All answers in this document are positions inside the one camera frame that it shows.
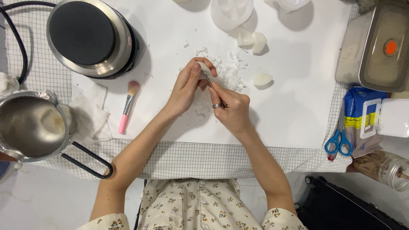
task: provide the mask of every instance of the stainless steel container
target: stainless steel container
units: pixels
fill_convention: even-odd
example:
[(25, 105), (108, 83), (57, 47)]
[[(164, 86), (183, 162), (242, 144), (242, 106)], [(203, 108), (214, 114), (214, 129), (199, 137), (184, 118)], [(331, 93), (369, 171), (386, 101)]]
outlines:
[(63, 0), (47, 20), (47, 40), (67, 68), (96, 79), (114, 79), (134, 66), (139, 43), (132, 27), (100, 0)]
[[(19, 92), (0, 99), (0, 151), (19, 162), (41, 161), (57, 154), (101, 179), (113, 173), (106, 160), (70, 140), (76, 129), (70, 108), (43, 92)], [(62, 151), (68, 143), (106, 165), (107, 175), (88, 168)]]
[(351, 20), (346, 29), (335, 79), (363, 87), (402, 92), (409, 76), (409, 4), (382, 1)]

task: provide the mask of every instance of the floral blouse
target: floral blouse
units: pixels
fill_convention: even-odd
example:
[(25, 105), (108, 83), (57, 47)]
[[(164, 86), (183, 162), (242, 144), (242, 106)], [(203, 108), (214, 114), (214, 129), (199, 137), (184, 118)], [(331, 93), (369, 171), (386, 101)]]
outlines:
[[(125, 214), (97, 218), (78, 230), (130, 230)], [(144, 194), (138, 230), (306, 230), (291, 212), (270, 209), (257, 222), (240, 200), (236, 180), (150, 180)]]

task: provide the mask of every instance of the wipes lid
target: wipes lid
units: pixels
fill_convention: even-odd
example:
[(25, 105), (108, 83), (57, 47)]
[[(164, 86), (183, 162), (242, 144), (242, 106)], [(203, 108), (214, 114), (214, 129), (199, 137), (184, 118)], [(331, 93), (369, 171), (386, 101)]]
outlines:
[(376, 105), (373, 124), (368, 124), (362, 116), (360, 138), (365, 139), (378, 133), (394, 137), (409, 137), (409, 99), (374, 99), (364, 102), (362, 114), (368, 106)]
[(360, 69), (363, 86), (386, 92), (406, 88), (409, 64), (409, 4), (376, 7)]

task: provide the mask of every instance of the shirt sleeve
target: shirt sleeve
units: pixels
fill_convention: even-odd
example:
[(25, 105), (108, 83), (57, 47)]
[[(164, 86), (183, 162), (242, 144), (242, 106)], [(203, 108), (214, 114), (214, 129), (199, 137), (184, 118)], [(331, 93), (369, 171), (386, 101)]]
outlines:
[(261, 226), (263, 230), (307, 230), (296, 215), (282, 208), (268, 210)]
[(77, 230), (129, 230), (128, 218), (123, 213), (112, 213), (81, 226)]

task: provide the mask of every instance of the silver ring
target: silver ring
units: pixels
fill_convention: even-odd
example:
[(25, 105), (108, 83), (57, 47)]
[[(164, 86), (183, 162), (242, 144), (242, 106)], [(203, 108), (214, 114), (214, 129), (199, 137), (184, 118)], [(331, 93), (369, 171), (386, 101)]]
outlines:
[(215, 105), (213, 105), (213, 109), (216, 109), (216, 108), (219, 108), (219, 107), (223, 107), (223, 104), (215, 104)]

